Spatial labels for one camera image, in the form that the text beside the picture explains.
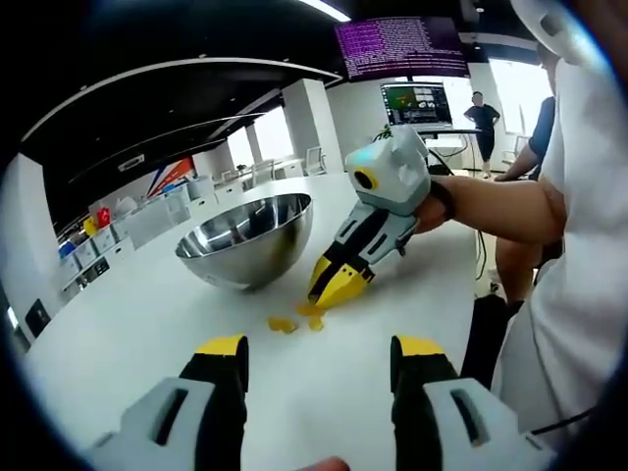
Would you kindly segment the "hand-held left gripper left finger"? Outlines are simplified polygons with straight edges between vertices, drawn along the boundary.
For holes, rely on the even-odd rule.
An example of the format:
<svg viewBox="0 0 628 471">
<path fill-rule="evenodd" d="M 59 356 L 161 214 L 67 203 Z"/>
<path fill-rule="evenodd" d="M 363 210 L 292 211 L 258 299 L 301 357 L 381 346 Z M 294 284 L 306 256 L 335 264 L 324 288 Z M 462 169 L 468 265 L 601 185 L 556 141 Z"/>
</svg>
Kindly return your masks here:
<svg viewBox="0 0 628 471">
<path fill-rule="evenodd" d="M 122 414 L 119 430 L 88 450 L 95 470 L 238 470 L 247 419 L 245 335 L 198 347 L 176 377 Z"/>
</svg>

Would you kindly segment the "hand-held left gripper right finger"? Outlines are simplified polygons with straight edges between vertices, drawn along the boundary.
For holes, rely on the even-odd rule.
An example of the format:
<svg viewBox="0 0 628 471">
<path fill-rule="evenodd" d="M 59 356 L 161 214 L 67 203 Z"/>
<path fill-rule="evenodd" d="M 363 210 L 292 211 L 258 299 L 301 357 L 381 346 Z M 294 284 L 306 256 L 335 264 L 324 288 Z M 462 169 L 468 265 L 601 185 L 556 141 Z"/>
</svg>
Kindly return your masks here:
<svg viewBox="0 0 628 471">
<path fill-rule="evenodd" d="M 555 452 L 432 340 L 391 340 L 397 470 L 547 470 Z"/>
</svg>

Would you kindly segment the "person's right hand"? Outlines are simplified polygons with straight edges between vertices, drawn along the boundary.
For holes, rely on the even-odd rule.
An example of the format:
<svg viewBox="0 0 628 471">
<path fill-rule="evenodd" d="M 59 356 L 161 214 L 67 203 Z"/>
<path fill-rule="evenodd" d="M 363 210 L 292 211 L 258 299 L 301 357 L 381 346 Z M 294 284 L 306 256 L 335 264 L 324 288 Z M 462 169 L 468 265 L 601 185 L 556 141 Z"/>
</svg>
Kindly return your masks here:
<svg viewBox="0 0 628 471">
<path fill-rule="evenodd" d="M 415 234 L 432 231 L 451 218 L 451 195 L 438 180 L 431 180 L 430 190 L 424 201 L 417 207 L 418 220 Z"/>
</svg>

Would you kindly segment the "person's left hand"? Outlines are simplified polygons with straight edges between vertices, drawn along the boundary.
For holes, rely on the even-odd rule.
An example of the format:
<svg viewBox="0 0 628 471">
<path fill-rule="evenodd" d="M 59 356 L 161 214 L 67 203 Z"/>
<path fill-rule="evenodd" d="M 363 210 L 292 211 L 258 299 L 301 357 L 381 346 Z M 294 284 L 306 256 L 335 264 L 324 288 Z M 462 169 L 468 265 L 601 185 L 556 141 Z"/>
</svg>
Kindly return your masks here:
<svg viewBox="0 0 628 471">
<path fill-rule="evenodd" d="M 337 456 L 331 456 L 304 468 L 305 471 L 349 471 L 348 464 Z"/>
</svg>

